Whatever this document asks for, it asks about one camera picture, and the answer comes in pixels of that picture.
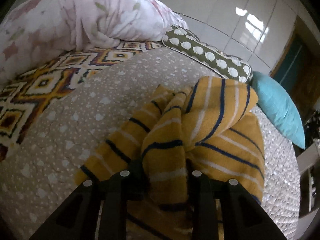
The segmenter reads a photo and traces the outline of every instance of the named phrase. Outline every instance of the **pillow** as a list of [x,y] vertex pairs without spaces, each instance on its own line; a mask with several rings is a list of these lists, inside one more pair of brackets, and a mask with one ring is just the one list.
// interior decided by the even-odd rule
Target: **pillow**
[[193,58],[223,78],[243,83],[248,83],[252,78],[252,68],[246,62],[200,42],[199,38],[187,29],[171,25],[162,42],[164,46]]
[[287,91],[277,81],[257,71],[253,72],[252,88],[259,97],[258,105],[279,132],[305,149],[301,118]]

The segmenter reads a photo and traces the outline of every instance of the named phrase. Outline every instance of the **teal pillow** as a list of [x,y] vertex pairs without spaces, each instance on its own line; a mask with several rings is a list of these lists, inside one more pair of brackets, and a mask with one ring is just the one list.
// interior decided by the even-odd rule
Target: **teal pillow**
[[259,97],[258,105],[279,132],[305,149],[301,118],[287,91],[277,81],[257,71],[253,72],[252,88]]

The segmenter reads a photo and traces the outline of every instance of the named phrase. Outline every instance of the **yellow cloth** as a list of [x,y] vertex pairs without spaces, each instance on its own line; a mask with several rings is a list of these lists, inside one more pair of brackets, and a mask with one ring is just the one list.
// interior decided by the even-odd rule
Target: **yellow cloth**
[[144,201],[128,203],[129,214],[167,237],[187,239],[186,159],[212,179],[237,179],[261,202],[263,138],[249,113],[257,101],[249,85],[230,79],[203,77],[176,94],[159,86],[150,103],[99,145],[76,183],[88,179],[86,174],[109,179],[142,156],[150,188]]

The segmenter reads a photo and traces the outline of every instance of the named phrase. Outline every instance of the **dark blue stripe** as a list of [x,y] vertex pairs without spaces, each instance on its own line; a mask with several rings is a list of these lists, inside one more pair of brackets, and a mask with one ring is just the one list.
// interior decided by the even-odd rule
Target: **dark blue stripe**
[[182,109],[181,106],[171,106],[168,110],[165,110],[163,114],[166,114],[167,112],[171,111],[172,109]]
[[99,182],[99,179],[94,175],[86,166],[82,165],[80,167],[81,171],[89,177],[94,182]]
[[107,139],[106,143],[110,146],[111,150],[113,150],[122,160],[124,160],[128,164],[131,162],[131,159],[122,151],[120,151],[112,141]]
[[139,226],[142,229],[150,232],[151,234],[153,234],[154,236],[156,236],[156,237],[158,237],[158,238],[160,238],[162,240],[172,240],[171,238],[163,235],[162,233],[158,232],[157,230],[155,230],[151,226],[148,226],[147,224],[145,224],[141,220],[135,218],[133,215],[131,215],[129,213],[127,213],[127,219],[130,220],[132,223],[136,224],[137,226]]
[[203,147],[206,147],[208,149],[214,150],[214,151],[216,151],[216,152],[218,152],[218,153],[220,153],[222,155],[225,155],[225,156],[227,156],[227,157],[229,157],[229,158],[231,158],[231,159],[233,159],[235,161],[241,162],[241,163],[246,164],[246,165],[248,165],[248,166],[250,166],[250,167],[252,167],[254,169],[257,169],[259,171],[259,173],[261,174],[262,178],[264,179],[263,173],[261,172],[259,166],[255,165],[255,164],[253,164],[253,163],[251,163],[249,161],[246,161],[246,160],[244,160],[244,159],[242,159],[242,158],[240,158],[238,156],[232,155],[231,153],[225,152],[224,150],[221,150],[221,149],[219,149],[219,148],[217,148],[214,145],[211,145],[209,143],[199,142],[199,143],[196,143],[196,146],[203,146]]
[[142,127],[147,133],[150,132],[150,129],[145,125],[143,124],[142,122],[140,122],[138,119],[135,119],[135,118],[130,118],[129,119],[130,122],[134,122],[135,124],[139,125],[140,127]]
[[187,97],[187,94],[183,91],[178,92],[178,94],[184,94]]
[[259,205],[261,205],[260,200],[259,200],[255,195],[253,195],[253,194],[250,194],[250,195],[252,196],[252,198],[253,198],[255,201],[258,202]]
[[182,146],[182,141],[181,140],[174,140],[171,142],[165,142],[165,143],[158,143],[154,142],[151,143],[142,153],[142,158],[145,157],[148,151],[152,149],[160,149],[160,150],[165,150],[165,149],[171,149],[177,146]]
[[188,103],[188,106],[187,106],[187,109],[186,109],[186,114],[189,113],[190,110],[191,110],[191,107],[192,107],[192,104],[193,104],[193,100],[195,99],[195,95],[196,95],[196,90],[197,90],[198,84],[199,84],[199,81],[196,83],[195,87],[193,88],[193,91],[192,91],[192,94],[191,94],[191,97],[190,97],[190,100],[189,100],[189,103]]
[[161,204],[159,208],[163,211],[179,212],[186,210],[187,203]]
[[263,156],[263,154],[262,154],[262,151],[260,150],[259,146],[258,146],[254,141],[252,141],[249,137],[245,136],[243,133],[240,133],[239,131],[237,131],[237,130],[235,130],[235,129],[233,129],[233,128],[230,128],[230,130],[233,131],[233,132],[235,132],[236,134],[242,136],[243,138],[247,139],[249,142],[251,142],[251,143],[259,150],[259,152],[261,153],[261,156],[262,156],[263,159],[264,159],[264,156]]
[[158,103],[156,101],[154,101],[154,100],[152,100],[151,103],[153,103],[156,106],[156,108],[159,109],[160,114],[162,114],[162,110],[161,110],[160,106],[158,105]]
[[247,85],[247,102],[245,103],[245,108],[244,108],[244,110],[243,110],[243,113],[241,114],[240,119],[242,118],[242,116],[244,115],[245,111],[247,110],[249,101],[250,101],[250,86]]
[[220,114],[219,114],[218,120],[215,123],[214,127],[212,128],[211,132],[202,141],[205,141],[208,138],[210,138],[214,134],[214,132],[217,130],[217,128],[219,127],[219,125],[220,125],[220,123],[222,121],[222,118],[223,118],[223,115],[224,115],[224,107],[225,107],[225,103],[224,103],[224,99],[225,99],[224,98],[224,90],[225,90],[225,87],[226,87],[226,80],[225,79],[221,79]]

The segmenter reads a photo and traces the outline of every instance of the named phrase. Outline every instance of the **mattress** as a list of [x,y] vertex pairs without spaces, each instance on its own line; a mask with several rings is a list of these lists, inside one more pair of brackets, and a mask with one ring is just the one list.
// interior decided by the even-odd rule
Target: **mattress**
[[[68,57],[71,55],[59,58],[55,67]],[[92,60],[89,55],[81,62],[73,61],[73,67],[89,66],[89,58]],[[158,84],[178,90],[194,85],[201,76],[217,76],[169,48],[152,49],[97,72],[50,103],[22,143],[0,163],[0,213],[17,239],[28,239],[68,197],[76,188],[76,169],[108,134],[149,101]],[[259,119],[265,144],[262,207],[291,239],[300,206],[300,175],[293,146],[258,106],[252,112]]]

